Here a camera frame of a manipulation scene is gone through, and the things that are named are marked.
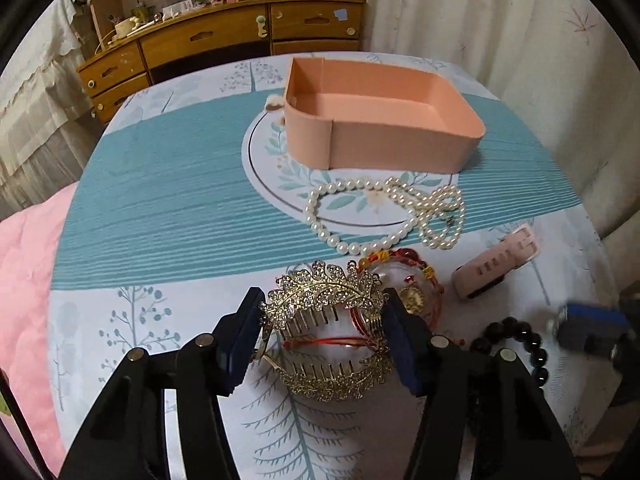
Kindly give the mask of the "gold rhinestone hair comb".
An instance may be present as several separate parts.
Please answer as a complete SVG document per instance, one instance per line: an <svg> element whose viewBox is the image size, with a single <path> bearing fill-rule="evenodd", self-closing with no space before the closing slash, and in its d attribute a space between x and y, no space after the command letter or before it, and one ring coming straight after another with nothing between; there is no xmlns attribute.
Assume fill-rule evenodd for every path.
<svg viewBox="0 0 640 480"><path fill-rule="evenodd" d="M267 324L284 330L298 314L332 307L380 314L385 300L381 278L368 269L360 269L356 260L349 260L344 266L315 261L279 276L276 288L266 293L260 307Z"/></svg>

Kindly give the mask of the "gold coin pendant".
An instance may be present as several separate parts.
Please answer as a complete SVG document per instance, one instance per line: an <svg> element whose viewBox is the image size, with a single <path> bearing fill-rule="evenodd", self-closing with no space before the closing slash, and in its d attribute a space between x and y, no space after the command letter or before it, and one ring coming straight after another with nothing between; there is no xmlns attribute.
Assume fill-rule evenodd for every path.
<svg viewBox="0 0 640 480"><path fill-rule="evenodd" d="M414 315L421 315L424 309L424 293L419 286L409 285L402 288L398 295L405 309Z"/></svg>

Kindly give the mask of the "tree print tablecloth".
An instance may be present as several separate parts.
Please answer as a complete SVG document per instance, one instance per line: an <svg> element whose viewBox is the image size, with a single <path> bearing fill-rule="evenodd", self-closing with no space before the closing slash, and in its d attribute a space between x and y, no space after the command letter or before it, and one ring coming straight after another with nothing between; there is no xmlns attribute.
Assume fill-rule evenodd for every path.
<svg viewBox="0 0 640 480"><path fill-rule="evenodd" d="M458 266L523 223L539 255L472 301L448 290L438 329L472 340L514 316L544 334L571 301L612 306L617 287L600 238L570 182L504 104L460 67L371 53L374 64L439 74L486 126L474 162L454 177L463 235L421 257L448 284ZM288 154L264 104L288 79L288 56L202 70L126 99L70 204L53 271L48 358L62 440L71 444L127 351L181 347L234 311L247 289L335 252L302 210L318 185L349 172L310 170ZM360 400L290 393L266 364L221 401L245 479L399 479L422 404L391 377Z"/></svg>

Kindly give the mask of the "white lace cloth cover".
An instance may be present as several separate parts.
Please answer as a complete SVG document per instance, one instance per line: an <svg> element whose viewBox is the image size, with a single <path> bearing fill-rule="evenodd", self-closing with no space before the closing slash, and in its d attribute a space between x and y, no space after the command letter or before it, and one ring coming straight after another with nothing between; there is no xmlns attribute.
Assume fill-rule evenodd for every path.
<svg viewBox="0 0 640 480"><path fill-rule="evenodd" d="M53 0L1 74L3 219L79 180L103 132L77 73L83 18L73 0Z"/></svg>

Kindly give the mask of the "pink cardboard tray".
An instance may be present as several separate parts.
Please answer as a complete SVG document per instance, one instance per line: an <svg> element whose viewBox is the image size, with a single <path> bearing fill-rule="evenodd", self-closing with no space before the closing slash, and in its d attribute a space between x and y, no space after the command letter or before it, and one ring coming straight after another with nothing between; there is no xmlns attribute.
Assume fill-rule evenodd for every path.
<svg viewBox="0 0 640 480"><path fill-rule="evenodd" d="M321 170L456 174L486 132L442 76L332 58L293 58L284 118L290 155Z"/></svg>

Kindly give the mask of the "cream patterned curtain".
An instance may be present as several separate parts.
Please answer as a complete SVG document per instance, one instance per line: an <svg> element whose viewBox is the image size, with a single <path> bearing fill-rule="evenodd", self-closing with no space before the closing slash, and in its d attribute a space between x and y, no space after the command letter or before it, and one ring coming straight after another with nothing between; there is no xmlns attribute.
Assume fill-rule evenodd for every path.
<svg viewBox="0 0 640 480"><path fill-rule="evenodd" d="M374 52L454 63L550 152L598 233L639 218L639 72L589 0L366 0Z"/></svg>

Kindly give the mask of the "wooden desk with drawers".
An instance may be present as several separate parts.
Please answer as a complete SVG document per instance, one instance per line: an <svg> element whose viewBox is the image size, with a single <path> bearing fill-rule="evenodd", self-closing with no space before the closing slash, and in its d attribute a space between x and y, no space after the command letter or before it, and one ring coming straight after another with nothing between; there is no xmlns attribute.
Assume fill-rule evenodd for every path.
<svg viewBox="0 0 640 480"><path fill-rule="evenodd" d="M186 12L115 42L78 68L108 124L127 98L172 76L263 55L361 49L366 0L239 0Z"/></svg>

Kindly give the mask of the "pink smart band watch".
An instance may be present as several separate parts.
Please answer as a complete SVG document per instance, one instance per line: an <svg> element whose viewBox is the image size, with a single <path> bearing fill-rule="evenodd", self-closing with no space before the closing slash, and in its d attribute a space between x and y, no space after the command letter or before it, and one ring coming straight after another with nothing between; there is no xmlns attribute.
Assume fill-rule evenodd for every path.
<svg viewBox="0 0 640 480"><path fill-rule="evenodd" d="M533 229L524 223L498 244L454 270L451 277L454 291L462 300L480 296L500 284L506 274L536 258L539 252Z"/></svg>

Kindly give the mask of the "pink blanket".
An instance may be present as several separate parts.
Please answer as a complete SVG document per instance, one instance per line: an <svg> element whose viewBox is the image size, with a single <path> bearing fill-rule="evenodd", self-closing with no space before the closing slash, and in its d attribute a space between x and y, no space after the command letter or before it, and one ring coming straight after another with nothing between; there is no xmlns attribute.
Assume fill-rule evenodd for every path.
<svg viewBox="0 0 640 480"><path fill-rule="evenodd" d="M55 474L64 446L49 385L48 309L58 241L77 185L1 222L1 369Z"/></svg>

